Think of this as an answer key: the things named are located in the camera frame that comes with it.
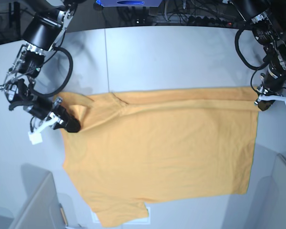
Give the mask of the black power strip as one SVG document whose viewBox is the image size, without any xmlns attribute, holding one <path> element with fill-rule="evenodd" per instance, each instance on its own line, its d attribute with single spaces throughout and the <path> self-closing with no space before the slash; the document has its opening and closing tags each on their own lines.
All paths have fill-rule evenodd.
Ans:
<svg viewBox="0 0 286 229">
<path fill-rule="evenodd" d="M 188 26 L 205 26 L 205 27 L 232 27 L 234 22 L 222 20 L 220 18 L 213 17 L 201 17 L 201 16 L 190 16 L 188 18 Z"/>
</svg>

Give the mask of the orange pencil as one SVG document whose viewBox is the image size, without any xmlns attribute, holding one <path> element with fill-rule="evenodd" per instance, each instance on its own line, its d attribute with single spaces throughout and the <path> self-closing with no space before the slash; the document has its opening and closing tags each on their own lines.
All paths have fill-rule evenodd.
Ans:
<svg viewBox="0 0 286 229">
<path fill-rule="evenodd" d="M 68 221 L 67 221 L 67 218 L 66 218 L 66 215 L 65 215 L 65 212 L 64 212 L 63 207 L 60 207 L 60 213 L 61 213 L 61 216 L 62 216 L 64 225 L 65 225 L 65 226 L 68 226 Z"/>
</svg>

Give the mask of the orange T-shirt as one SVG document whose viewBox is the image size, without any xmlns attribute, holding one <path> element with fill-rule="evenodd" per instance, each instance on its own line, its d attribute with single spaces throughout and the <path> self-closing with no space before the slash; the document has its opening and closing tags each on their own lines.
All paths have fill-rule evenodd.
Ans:
<svg viewBox="0 0 286 229">
<path fill-rule="evenodd" d="M 258 119 L 251 88 L 60 97 L 81 124 L 62 131 L 63 169 L 102 226 L 147 217 L 147 203 L 247 192 Z"/>
</svg>

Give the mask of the blue grey device box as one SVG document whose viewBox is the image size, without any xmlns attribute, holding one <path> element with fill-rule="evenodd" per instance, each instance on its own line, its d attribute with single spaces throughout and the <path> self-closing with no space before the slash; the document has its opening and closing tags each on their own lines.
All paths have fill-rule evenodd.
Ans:
<svg viewBox="0 0 286 229">
<path fill-rule="evenodd" d="M 97 0 L 104 7 L 158 7 L 162 0 Z"/>
</svg>

